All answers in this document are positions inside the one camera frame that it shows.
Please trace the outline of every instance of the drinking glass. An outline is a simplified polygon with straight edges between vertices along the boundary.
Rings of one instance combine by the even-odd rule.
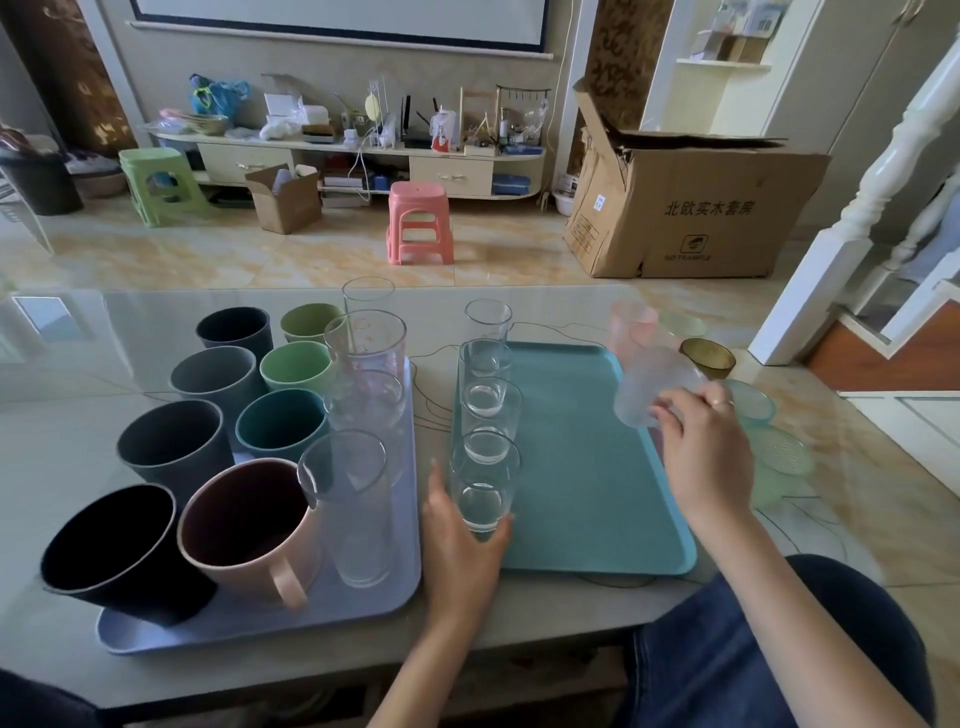
[[[476,383],[464,392],[460,407],[460,431],[464,434],[476,430],[498,432],[511,440],[516,439],[516,429],[520,424],[520,410],[523,407],[523,395],[516,385],[496,376],[477,379]],[[500,451],[477,451],[471,455],[474,460],[484,458],[491,462],[507,454],[505,443]]]
[[[375,308],[380,311],[389,311],[391,296],[396,287],[389,279],[380,276],[363,276],[348,280],[344,283],[344,310],[363,311]]]
[[[387,478],[396,485],[407,462],[406,392],[389,372],[363,370],[337,379],[324,397],[330,427],[337,432],[363,429],[372,432],[387,450]]]
[[[300,458],[300,486],[320,509],[324,551],[351,587],[371,587],[390,573],[394,513],[386,473],[383,443],[360,429],[330,432]]]
[[[324,329],[341,375],[376,369],[404,380],[407,325],[387,311],[363,309],[338,316]]]
[[[497,339],[473,339],[460,345],[458,381],[460,397],[474,380],[489,376],[510,379],[514,356],[510,347]]]
[[[478,461],[472,452],[503,454],[493,461]],[[514,502],[520,468],[520,451],[498,432],[468,432],[453,444],[450,499],[467,528],[480,533],[496,529]]]
[[[514,318],[514,311],[502,301],[477,299],[464,309],[470,320],[467,339],[507,340],[507,331]]]

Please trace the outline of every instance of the cardboard box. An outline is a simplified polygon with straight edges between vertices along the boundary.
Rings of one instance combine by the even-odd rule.
[[[289,235],[319,220],[323,214],[317,182],[320,173],[313,172],[284,184],[277,194],[273,192],[276,173],[287,169],[286,164],[260,169],[246,175],[247,188],[253,195],[253,206],[260,227],[265,231]]]
[[[767,276],[829,156],[774,139],[618,131],[581,79],[587,149],[564,241],[594,278]]]

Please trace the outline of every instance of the drawer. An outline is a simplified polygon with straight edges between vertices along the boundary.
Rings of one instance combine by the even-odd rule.
[[[410,157],[410,179],[413,182],[439,182],[448,195],[490,197],[493,160]]]
[[[211,182],[244,183],[244,176],[265,167],[286,164],[293,172],[294,156],[289,149],[240,144],[198,144]]]

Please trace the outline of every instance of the green stool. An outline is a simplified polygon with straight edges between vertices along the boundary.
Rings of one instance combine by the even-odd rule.
[[[148,228],[161,225],[160,218],[169,214],[209,214],[210,204],[193,177],[190,163],[176,149],[125,149],[120,153],[120,166],[130,180],[136,211]],[[148,184],[147,180],[155,174],[170,175],[177,180],[177,186]]]

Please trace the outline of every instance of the teal cup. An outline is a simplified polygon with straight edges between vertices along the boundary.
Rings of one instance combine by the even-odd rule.
[[[319,341],[325,344],[324,329],[344,309],[333,303],[307,303],[292,308],[280,319],[280,330],[287,341]]]
[[[237,418],[236,437],[253,457],[296,463],[329,430],[320,395],[308,389],[279,389],[247,405]]]
[[[330,350],[316,341],[294,341],[274,349],[260,362],[260,375],[272,391],[309,389],[321,397],[335,378]]]

